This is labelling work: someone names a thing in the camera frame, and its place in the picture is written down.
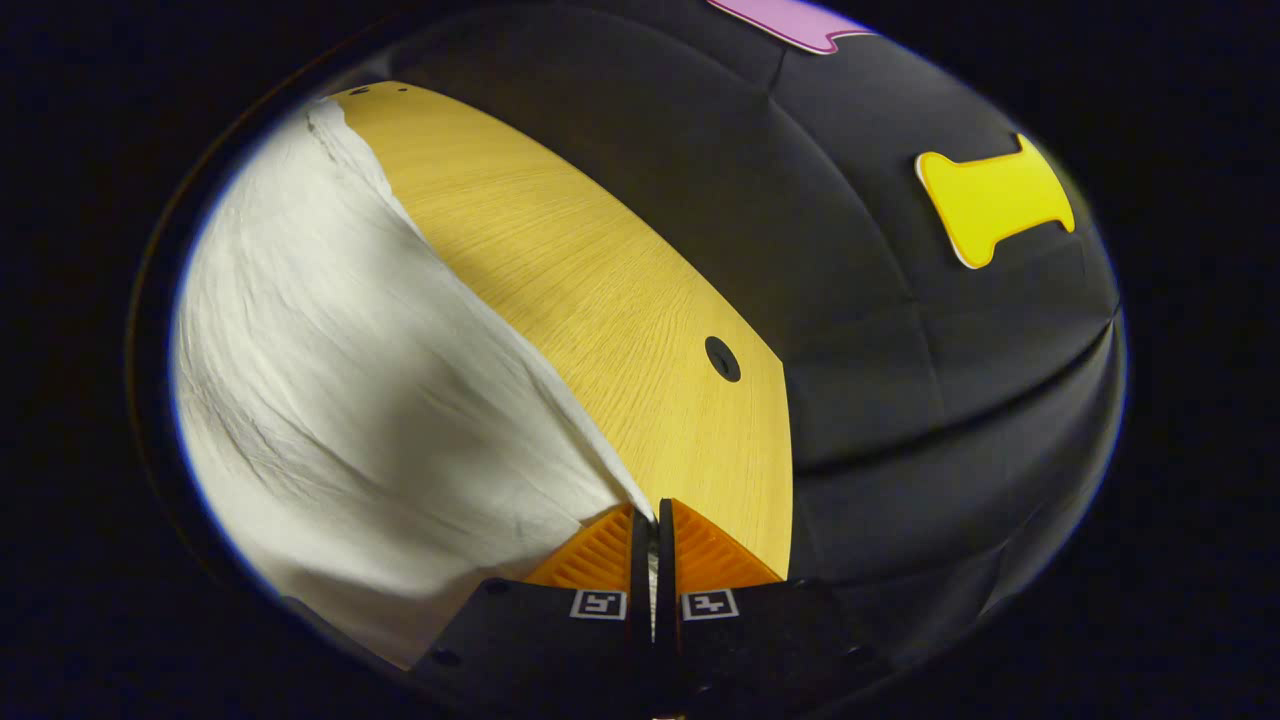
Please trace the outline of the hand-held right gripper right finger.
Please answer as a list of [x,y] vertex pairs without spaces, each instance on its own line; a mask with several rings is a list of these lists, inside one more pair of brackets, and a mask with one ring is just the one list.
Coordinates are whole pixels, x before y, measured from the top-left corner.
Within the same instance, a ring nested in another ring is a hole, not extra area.
[[812,717],[891,662],[835,592],[783,579],[675,498],[660,502],[655,683],[676,717]]

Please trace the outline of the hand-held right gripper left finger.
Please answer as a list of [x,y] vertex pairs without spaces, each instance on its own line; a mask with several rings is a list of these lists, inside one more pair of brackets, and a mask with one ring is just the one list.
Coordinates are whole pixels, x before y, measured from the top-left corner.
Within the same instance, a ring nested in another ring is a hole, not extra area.
[[646,519],[620,505],[522,577],[481,580],[413,665],[458,717],[641,717]]

